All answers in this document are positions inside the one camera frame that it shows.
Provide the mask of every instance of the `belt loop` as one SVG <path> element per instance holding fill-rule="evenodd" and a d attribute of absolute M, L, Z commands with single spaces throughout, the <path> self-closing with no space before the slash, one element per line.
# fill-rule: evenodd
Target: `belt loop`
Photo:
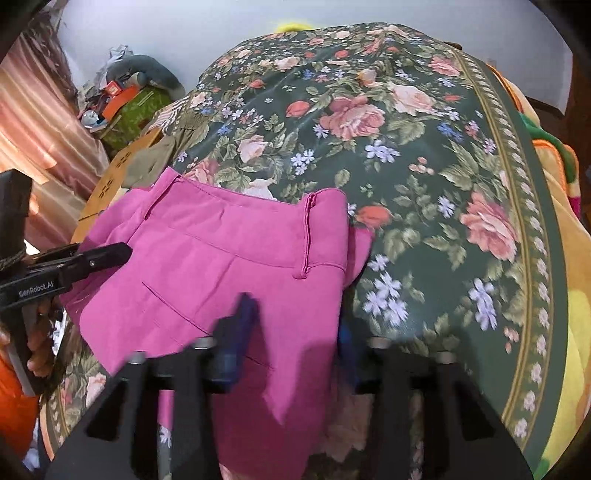
<path fill-rule="evenodd" d="M 152 207 L 160 200 L 160 197 L 162 197 L 162 195 L 167 192 L 174 181 L 180 176 L 180 173 L 174 171 L 170 167 L 167 167 L 166 170 L 162 172 L 158 180 L 156 180 L 156 183 L 154 183 L 152 188 L 149 190 L 149 198 L 142 207 L 141 217 L 143 220 L 146 220 Z"/>
<path fill-rule="evenodd" d="M 303 280 L 308 276 L 308 256 L 310 254 L 310 210 L 314 206 L 316 199 L 315 193 L 310 193 L 306 196 L 304 203 L 304 255 L 300 268 L 293 272 L 293 277 L 297 280 Z"/>

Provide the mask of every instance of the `pink curtain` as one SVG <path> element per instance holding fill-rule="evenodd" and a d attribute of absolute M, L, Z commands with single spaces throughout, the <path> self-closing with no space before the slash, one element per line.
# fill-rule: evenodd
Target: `pink curtain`
<path fill-rule="evenodd" d="M 0 171 L 16 168 L 33 178 L 26 237 L 43 251 L 70 242 L 109 161 L 76 118 L 67 64 L 54 58 L 58 48 L 63 59 L 61 48 L 43 42 L 42 32 L 55 37 L 47 24 L 33 27 L 0 64 Z M 40 48 L 48 46 L 53 56 Z M 64 67 L 67 78 L 59 75 Z"/>

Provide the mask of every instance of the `floral tablecloth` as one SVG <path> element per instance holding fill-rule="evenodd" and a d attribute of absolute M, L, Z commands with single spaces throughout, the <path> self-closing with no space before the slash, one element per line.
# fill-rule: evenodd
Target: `floral tablecloth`
<path fill-rule="evenodd" d="M 153 127 L 198 181 L 283 202 L 341 188 L 376 234 L 348 308 L 406 351 L 455 351 L 536 469 L 566 355 L 564 258 L 531 141 L 484 64 L 403 25 L 271 34 L 218 59 Z M 104 380 L 87 354 L 48 400 L 58 436 Z M 371 399 L 341 397 L 306 478 L 356 475 Z"/>

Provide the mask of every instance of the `decorative border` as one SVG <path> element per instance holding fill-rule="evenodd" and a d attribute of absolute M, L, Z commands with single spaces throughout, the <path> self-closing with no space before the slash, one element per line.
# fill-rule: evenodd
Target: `decorative border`
<path fill-rule="evenodd" d="M 516 208 L 515 213 L 521 233 L 525 274 L 522 290 L 527 296 L 527 305 L 515 375 L 501 416 L 519 447 L 524 450 L 541 408 L 553 339 L 554 288 L 547 229 L 531 180 L 530 167 L 523 160 L 524 149 L 507 109 L 491 88 L 480 65 L 459 51 L 455 51 L 454 56 L 474 85 L 491 125 L 508 174 L 511 201 L 524 207 L 523 210 Z"/>

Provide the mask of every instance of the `orange box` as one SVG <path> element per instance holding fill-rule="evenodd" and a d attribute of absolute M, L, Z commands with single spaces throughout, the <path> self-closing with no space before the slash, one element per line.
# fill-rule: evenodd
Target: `orange box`
<path fill-rule="evenodd" d="M 78 227 L 72 237 L 73 242 L 79 243 L 82 241 L 99 214 L 109 206 L 123 183 L 125 174 L 127 173 L 127 166 L 135 153 L 144 148 L 151 147 L 157 143 L 160 138 L 162 138 L 162 133 L 159 128 L 155 128 L 117 153 L 105 174 L 96 184 L 92 195 L 90 195 L 88 202 L 86 202 L 86 205 L 80 214 Z"/>
<path fill-rule="evenodd" d="M 115 114 L 123 107 L 126 103 L 130 102 L 135 98 L 135 96 L 139 93 L 139 88 L 131 86 L 126 88 L 116 97 L 113 97 L 107 106 L 103 110 L 103 116 L 107 119 L 108 122 L 113 120 Z"/>

